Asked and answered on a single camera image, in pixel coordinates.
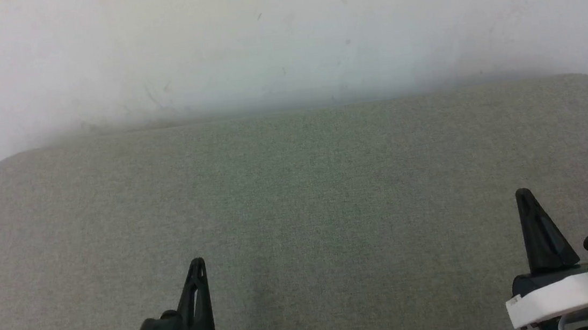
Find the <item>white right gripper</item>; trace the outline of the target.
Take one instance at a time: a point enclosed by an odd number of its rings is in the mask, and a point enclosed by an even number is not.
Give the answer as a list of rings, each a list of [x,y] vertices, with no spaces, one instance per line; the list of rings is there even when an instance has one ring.
[[[515,200],[521,221],[529,274],[512,282],[506,301],[516,330],[588,324],[588,266],[530,189],[519,189]]]

